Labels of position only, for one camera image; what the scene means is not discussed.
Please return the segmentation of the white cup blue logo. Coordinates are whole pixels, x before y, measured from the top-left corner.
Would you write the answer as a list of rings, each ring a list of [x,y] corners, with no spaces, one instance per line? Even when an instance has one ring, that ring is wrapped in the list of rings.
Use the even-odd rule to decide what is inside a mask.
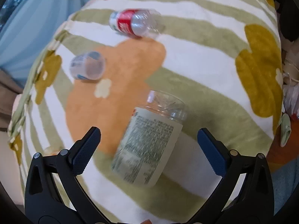
[[[105,72],[106,61],[97,51],[75,56],[70,62],[70,74],[77,80],[99,80]]]

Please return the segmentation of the left brown curtain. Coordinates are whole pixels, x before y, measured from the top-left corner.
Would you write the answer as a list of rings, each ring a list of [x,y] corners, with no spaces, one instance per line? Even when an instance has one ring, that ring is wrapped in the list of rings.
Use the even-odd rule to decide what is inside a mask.
[[[12,117],[13,103],[23,89],[3,70],[1,70],[0,80],[0,128],[1,131],[7,131]]]

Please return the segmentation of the light blue window cloth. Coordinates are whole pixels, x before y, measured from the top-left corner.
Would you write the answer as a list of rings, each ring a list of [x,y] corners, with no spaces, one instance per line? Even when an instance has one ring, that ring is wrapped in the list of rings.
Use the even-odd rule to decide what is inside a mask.
[[[17,80],[30,68],[56,29],[89,0],[23,0],[1,31],[1,69]]]

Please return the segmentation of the clear cup red label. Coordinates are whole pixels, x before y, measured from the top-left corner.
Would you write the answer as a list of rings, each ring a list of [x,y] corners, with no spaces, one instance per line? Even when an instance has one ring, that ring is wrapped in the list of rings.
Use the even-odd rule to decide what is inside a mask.
[[[162,15],[151,9],[114,11],[108,23],[112,30],[136,38],[156,38],[165,29]]]

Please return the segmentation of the green striped flower blanket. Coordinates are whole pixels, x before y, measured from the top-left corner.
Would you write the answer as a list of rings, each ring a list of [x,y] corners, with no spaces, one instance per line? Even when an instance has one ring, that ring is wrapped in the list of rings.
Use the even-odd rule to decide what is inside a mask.
[[[112,12],[151,9],[165,29],[156,38],[112,30]],[[99,80],[77,80],[71,60],[97,51]],[[151,188],[126,183],[112,158],[135,105],[150,90],[187,106],[171,157]],[[90,0],[37,57],[9,127],[21,183],[32,156],[70,148],[91,126],[100,145],[79,181],[112,221],[187,221],[218,184],[197,143],[207,128],[229,149],[267,154],[281,117],[281,46],[273,0]]]

